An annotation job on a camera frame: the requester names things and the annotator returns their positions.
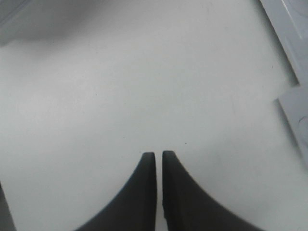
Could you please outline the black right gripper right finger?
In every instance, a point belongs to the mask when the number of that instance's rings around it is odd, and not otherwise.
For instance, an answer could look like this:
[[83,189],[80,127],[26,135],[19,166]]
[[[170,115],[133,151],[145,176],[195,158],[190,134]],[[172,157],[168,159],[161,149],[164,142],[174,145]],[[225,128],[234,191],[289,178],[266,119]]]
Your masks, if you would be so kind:
[[173,151],[164,151],[162,154],[162,186],[168,230],[245,230],[245,222],[205,193]]

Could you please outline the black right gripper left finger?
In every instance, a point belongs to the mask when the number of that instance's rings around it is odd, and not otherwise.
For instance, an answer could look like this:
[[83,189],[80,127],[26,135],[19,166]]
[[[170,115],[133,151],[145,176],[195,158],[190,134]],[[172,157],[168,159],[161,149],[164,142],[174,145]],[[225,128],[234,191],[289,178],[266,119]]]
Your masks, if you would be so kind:
[[115,196],[79,231],[154,231],[156,222],[156,161],[143,153],[134,172]]

